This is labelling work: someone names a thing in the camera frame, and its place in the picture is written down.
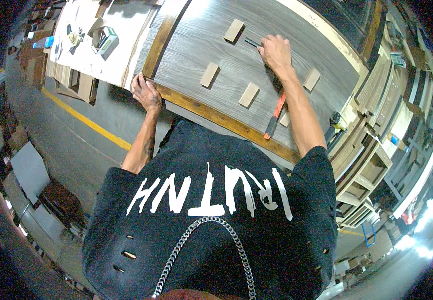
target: yellow floor line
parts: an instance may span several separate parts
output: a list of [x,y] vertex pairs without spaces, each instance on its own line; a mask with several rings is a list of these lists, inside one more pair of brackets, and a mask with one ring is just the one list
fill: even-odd
[[359,233],[359,232],[355,232],[355,231],[348,231],[348,230],[340,230],[339,232],[341,233],[347,233],[347,234],[354,234],[354,235],[359,235],[360,237],[364,237],[365,235],[363,233]]
[[83,116],[81,113],[79,113],[78,111],[74,110],[70,105],[66,104],[65,102],[63,102],[60,99],[58,99],[58,97],[56,97],[55,95],[53,95],[52,93],[50,93],[50,91],[48,91],[45,87],[42,87],[41,91],[48,98],[52,99],[58,106],[60,106],[64,110],[68,111],[70,113],[70,115],[72,115],[73,117],[75,117],[78,120],[82,121],[83,123],[85,123],[86,125],[88,125],[90,128],[92,128],[93,130],[95,130],[97,133],[103,135],[108,140],[114,142],[115,144],[117,144],[118,146],[120,146],[123,149],[126,149],[126,150],[130,149],[131,144],[129,142],[127,142],[127,141],[125,141],[125,140],[117,137],[116,135],[112,134],[111,132],[106,131],[100,125],[96,124],[95,122],[91,121],[87,117]]

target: left arm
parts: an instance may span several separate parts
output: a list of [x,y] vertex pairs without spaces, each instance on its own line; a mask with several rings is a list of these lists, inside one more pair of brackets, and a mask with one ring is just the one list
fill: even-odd
[[156,121],[161,110],[161,96],[151,82],[145,81],[141,73],[135,76],[130,89],[133,98],[137,99],[146,110],[146,116],[121,168],[138,174],[153,158]]

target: plastic water bottle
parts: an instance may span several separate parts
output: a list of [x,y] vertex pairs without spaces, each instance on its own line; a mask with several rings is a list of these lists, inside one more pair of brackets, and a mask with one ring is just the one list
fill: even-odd
[[396,135],[389,133],[388,134],[388,139],[394,144],[396,145],[399,149],[408,152],[409,148],[408,146],[405,145],[405,143],[403,141],[401,141]]
[[43,39],[39,40],[38,42],[33,43],[33,49],[49,47],[49,46],[53,45],[54,40],[55,40],[55,38],[53,36],[43,38]]

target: silver chain necklace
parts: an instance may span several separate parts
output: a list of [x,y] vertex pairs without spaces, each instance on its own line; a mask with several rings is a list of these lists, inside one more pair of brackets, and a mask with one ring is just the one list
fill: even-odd
[[245,270],[246,280],[248,283],[248,292],[249,292],[249,300],[256,300],[256,292],[255,292],[255,284],[253,282],[253,274],[251,273],[251,268],[249,266],[248,258],[246,256],[245,249],[243,249],[243,245],[241,244],[240,238],[238,237],[237,233],[231,227],[228,222],[226,222],[224,219],[219,218],[217,216],[204,216],[202,218],[199,218],[193,224],[191,224],[188,229],[183,233],[183,235],[180,237],[180,240],[178,241],[177,245],[173,249],[172,253],[170,254],[170,258],[168,258],[168,261],[165,264],[165,267],[163,268],[163,272],[161,273],[160,279],[158,280],[158,283],[156,284],[155,291],[153,292],[153,298],[159,296],[161,294],[161,291],[163,290],[163,285],[165,285],[166,278],[168,277],[168,273],[170,273],[171,267],[173,266],[173,263],[175,262],[175,259],[177,258],[178,253],[181,251],[183,245],[187,241],[189,235],[198,228],[201,224],[207,223],[207,222],[216,222],[223,227],[226,228],[226,230],[230,233],[233,241],[235,242],[238,254],[240,255],[241,262],[243,263],[243,268]]

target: orange utility knife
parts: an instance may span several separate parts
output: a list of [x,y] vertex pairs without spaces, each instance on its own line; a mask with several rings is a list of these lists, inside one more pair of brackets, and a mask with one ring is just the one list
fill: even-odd
[[280,98],[278,99],[278,103],[276,104],[275,112],[273,113],[273,116],[270,119],[270,123],[268,123],[268,127],[266,128],[265,131],[265,139],[267,140],[269,140],[273,136],[273,133],[275,132],[276,124],[278,123],[278,117],[280,116],[281,108],[283,107],[285,100],[286,100],[286,94],[285,91],[283,91]]

